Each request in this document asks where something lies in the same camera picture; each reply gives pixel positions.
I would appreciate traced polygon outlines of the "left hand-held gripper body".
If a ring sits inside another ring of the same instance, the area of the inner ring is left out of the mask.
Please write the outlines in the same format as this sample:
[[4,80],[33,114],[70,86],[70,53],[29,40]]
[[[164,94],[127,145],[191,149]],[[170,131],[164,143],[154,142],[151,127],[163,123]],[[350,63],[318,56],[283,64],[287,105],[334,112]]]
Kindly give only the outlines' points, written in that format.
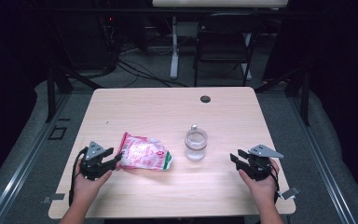
[[105,149],[96,142],[90,142],[86,149],[86,155],[80,164],[80,173],[88,180],[100,178],[102,173],[102,161]]

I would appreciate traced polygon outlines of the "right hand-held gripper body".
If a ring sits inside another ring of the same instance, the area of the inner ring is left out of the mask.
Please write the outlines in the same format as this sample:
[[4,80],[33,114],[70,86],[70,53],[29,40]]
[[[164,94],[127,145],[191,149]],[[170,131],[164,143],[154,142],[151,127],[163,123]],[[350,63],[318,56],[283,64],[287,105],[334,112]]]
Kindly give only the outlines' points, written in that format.
[[265,145],[252,147],[246,153],[249,158],[243,171],[255,181],[264,180],[271,174],[270,158],[283,158],[283,154]]

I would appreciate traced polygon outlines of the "white and pink plastic bag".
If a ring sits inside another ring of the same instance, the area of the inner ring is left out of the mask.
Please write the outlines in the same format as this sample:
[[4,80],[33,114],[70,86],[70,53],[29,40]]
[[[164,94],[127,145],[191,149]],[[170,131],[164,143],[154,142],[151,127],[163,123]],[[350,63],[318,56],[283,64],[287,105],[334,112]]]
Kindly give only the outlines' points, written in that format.
[[133,136],[124,133],[120,148],[120,166],[123,169],[168,170],[172,164],[172,154],[154,138]]

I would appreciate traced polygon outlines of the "clear jar with hinged lid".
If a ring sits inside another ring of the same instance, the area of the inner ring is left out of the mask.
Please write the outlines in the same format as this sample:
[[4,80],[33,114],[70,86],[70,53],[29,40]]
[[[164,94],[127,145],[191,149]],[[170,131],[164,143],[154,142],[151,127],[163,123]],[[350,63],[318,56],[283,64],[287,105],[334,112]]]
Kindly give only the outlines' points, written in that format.
[[208,135],[196,124],[193,124],[186,133],[185,144],[186,157],[191,161],[200,161],[206,155],[205,148],[208,144]]

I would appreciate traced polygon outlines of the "person's left hand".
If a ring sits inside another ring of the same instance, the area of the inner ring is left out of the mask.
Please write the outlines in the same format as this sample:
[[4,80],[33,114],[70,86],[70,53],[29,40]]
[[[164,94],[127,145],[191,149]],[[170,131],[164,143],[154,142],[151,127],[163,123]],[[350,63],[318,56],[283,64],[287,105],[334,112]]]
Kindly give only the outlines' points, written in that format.
[[107,171],[96,180],[88,180],[80,173],[80,164],[80,161],[76,164],[73,204],[91,205],[97,197],[100,188],[110,178],[112,171]]

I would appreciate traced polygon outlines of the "person's right hand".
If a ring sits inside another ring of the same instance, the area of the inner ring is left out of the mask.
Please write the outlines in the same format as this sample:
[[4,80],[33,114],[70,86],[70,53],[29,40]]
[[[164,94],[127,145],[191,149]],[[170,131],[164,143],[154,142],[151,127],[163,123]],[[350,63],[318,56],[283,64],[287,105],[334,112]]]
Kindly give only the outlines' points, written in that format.
[[255,204],[262,202],[274,202],[277,188],[274,178],[278,176],[279,167],[273,159],[270,159],[270,162],[272,165],[272,175],[264,180],[254,181],[243,170],[239,170],[239,175],[243,182],[248,186]]

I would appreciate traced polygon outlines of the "gray metal table clip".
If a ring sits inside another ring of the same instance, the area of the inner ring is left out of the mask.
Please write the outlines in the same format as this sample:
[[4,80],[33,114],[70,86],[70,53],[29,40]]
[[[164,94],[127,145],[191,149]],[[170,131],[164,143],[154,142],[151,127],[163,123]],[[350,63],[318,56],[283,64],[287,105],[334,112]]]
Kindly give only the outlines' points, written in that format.
[[280,194],[280,196],[284,199],[284,200],[288,200],[288,199],[294,199],[296,197],[296,195],[300,192],[300,189],[298,187],[293,187],[285,192],[282,192]]
[[53,201],[61,201],[64,199],[64,193],[53,193],[49,196],[45,196],[41,203],[52,203]]

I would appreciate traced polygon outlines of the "black metal stand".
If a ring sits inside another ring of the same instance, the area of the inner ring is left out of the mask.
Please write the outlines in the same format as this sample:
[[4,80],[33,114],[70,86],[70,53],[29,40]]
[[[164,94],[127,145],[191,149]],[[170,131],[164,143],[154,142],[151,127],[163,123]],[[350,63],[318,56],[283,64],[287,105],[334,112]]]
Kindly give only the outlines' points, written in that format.
[[64,94],[70,94],[73,91],[73,86],[69,78],[74,78],[81,83],[91,87],[94,90],[100,89],[102,86],[81,76],[74,69],[63,65],[51,66],[46,72],[47,89],[48,89],[48,116],[46,122],[50,122],[56,114],[56,90],[58,88]]
[[279,83],[288,80],[289,83],[284,89],[286,97],[295,97],[301,91],[300,101],[300,117],[306,126],[309,122],[309,98],[310,98],[310,70],[309,68],[296,68],[280,77],[273,78],[266,84],[255,89],[255,92],[260,93],[278,85]]

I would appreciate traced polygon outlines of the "white desk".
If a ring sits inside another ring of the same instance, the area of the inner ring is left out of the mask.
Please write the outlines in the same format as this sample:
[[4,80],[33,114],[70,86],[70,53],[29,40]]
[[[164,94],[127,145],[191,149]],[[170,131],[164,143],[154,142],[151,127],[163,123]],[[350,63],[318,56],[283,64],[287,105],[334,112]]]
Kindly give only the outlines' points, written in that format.
[[[152,0],[153,7],[287,7],[289,0]],[[171,78],[178,78],[179,52],[177,20],[172,16],[172,64]]]

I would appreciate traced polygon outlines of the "black folding chair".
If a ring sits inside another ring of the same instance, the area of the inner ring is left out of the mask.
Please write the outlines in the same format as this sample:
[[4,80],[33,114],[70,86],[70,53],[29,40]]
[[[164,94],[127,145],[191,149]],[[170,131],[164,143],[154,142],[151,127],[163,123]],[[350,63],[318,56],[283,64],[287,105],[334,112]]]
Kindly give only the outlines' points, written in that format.
[[242,70],[246,84],[256,38],[264,28],[261,18],[244,13],[214,13],[202,18],[197,27],[194,86],[198,86],[199,63],[234,63]]

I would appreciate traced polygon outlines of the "metal floor rail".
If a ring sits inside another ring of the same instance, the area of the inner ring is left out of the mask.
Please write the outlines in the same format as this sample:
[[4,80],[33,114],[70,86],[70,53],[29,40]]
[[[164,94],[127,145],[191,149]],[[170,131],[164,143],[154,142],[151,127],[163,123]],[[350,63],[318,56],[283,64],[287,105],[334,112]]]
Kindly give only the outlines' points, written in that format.
[[357,224],[351,209],[344,198],[344,195],[337,184],[336,179],[321,151],[320,145],[318,144],[312,129],[302,119],[300,115],[300,104],[296,98],[289,97],[288,102],[295,112],[296,120],[301,126],[303,133],[310,144],[310,155],[317,167],[318,173],[321,176],[324,186],[328,192],[329,198],[337,211],[338,217],[342,224]]
[[0,168],[0,224],[31,173],[48,134],[53,130],[54,122],[69,99],[69,94],[58,96],[56,112],[49,122],[47,98],[39,96],[36,100],[31,116]]

